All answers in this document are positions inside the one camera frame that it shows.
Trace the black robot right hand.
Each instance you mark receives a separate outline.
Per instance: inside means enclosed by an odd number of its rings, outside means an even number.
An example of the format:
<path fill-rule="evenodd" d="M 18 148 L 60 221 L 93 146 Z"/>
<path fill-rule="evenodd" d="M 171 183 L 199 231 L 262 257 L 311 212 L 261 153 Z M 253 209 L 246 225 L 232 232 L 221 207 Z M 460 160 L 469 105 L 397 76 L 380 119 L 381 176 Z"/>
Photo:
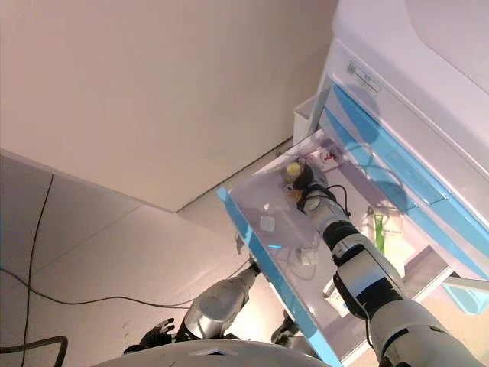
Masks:
<path fill-rule="evenodd" d="M 325 185 L 317 180 L 315 171 L 305 161 L 292 161 L 283 171 L 285 190 L 299 211 L 303 211 L 306 202 L 321 197 L 332 198 Z"/>

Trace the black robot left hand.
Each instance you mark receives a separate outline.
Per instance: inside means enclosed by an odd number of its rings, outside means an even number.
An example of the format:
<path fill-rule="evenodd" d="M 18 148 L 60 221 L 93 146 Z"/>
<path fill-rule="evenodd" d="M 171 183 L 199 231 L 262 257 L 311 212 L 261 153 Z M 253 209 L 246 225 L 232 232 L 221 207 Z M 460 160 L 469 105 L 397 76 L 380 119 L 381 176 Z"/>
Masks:
<path fill-rule="evenodd" d="M 138 344 L 133 344 L 124 350 L 124 354 L 140 352 L 146 349 L 171 344 L 175 341 L 175 336 L 171 333 L 174 326 L 174 318 L 165 319 L 151 330 L 149 330 Z"/>

